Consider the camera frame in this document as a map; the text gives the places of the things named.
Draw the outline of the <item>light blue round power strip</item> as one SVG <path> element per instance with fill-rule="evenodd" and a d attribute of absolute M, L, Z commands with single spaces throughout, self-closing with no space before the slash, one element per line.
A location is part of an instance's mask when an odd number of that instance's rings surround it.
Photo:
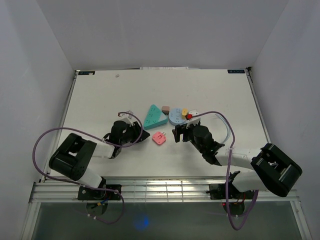
<path fill-rule="evenodd" d="M 168 114 L 168 121 L 171 125 L 183 125 L 186 123 L 186 118 L 182 115 L 182 108 L 171 108 Z"/>

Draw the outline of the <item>pink socket adapter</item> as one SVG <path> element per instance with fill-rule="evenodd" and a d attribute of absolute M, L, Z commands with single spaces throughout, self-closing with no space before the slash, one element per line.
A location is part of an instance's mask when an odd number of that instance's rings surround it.
<path fill-rule="evenodd" d="M 152 135 L 152 140 L 155 144 L 157 144 L 158 146 L 161 146 L 163 145 L 167 138 L 166 138 L 166 133 L 165 132 L 160 132 L 160 131 L 157 131 L 156 133 L 154 133 Z"/>

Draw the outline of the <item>yellow plug adapter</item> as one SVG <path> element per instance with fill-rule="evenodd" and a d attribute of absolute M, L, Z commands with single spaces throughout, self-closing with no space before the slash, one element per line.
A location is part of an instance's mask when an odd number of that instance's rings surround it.
<path fill-rule="evenodd" d="M 183 117 L 186 117 L 186 116 L 188 115 L 188 109 L 187 109 L 187 108 L 183 108 L 183 109 L 181 110 L 181 115 L 182 115 Z"/>

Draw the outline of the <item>teal triangular power strip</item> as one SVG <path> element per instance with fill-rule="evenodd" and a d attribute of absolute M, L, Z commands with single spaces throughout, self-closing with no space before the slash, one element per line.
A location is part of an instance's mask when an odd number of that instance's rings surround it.
<path fill-rule="evenodd" d="M 144 130 L 150 130 L 168 122 L 168 117 L 156 105 L 152 104 L 146 114 L 143 123 Z"/>

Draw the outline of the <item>brown two-tone plug adapter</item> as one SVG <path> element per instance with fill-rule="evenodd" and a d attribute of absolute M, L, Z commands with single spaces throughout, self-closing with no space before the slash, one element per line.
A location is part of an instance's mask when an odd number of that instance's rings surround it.
<path fill-rule="evenodd" d="M 170 107 L 164 105 L 164 106 L 162 106 L 161 111 L 162 111 L 164 114 L 168 114 L 168 113 L 170 112 Z"/>

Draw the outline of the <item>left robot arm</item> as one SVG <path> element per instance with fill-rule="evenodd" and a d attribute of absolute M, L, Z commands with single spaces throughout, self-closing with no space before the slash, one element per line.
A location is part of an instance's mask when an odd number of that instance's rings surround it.
<path fill-rule="evenodd" d="M 49 160 L 49 167 L 63 176 L 81 185 L 89 186 L 88 193 L 100 200 L 106 195 L 104 179 L 89 169 L 92 158 L 114 159 L 122 146 L 140 143 L 150 137 L 137 121 L 117 120 L 111 132 L 107 133 L 102 142 L 94 142 L 70 133 Z"/>

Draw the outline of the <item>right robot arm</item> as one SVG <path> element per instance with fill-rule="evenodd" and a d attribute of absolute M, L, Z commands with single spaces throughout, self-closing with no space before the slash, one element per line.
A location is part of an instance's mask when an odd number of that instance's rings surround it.
<path fill-rule="evenodd" d="M 215 141 L 209 129 L 200 123 L 176 125 L 172 133 L 175 142 L 191 143 L 210 165 L 248 169 L 228 174 L 225 191 L 232 199 L 256 190 L 286 197 L 303 173 L 296 162 L 272 143 L 260 149 L 232 150 Z"/>

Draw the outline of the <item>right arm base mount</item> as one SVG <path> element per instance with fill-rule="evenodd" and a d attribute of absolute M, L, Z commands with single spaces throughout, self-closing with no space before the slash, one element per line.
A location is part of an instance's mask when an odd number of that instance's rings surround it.
<path fill-rule="evenodd" d="M 226 199 L 226 184 L 225 183 L 211 183 L 208 185 L 208 190 L 205 192 L 209 194 L 211 200 L 225 200 Z M 228 185 L 228 198 L 230 200 L 252 200 L 256 195 L 254 190 L 240 192 L 231 183 Z"/>

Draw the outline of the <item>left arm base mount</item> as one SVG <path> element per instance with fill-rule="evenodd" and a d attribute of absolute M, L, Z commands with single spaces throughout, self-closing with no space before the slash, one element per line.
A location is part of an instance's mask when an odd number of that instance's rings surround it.
<path fill-rule="evenodd" d="M 80 186 L 77 199 L 80 201 L 120 200 L 120 196 L 113 191 L 100 191 Z"/>

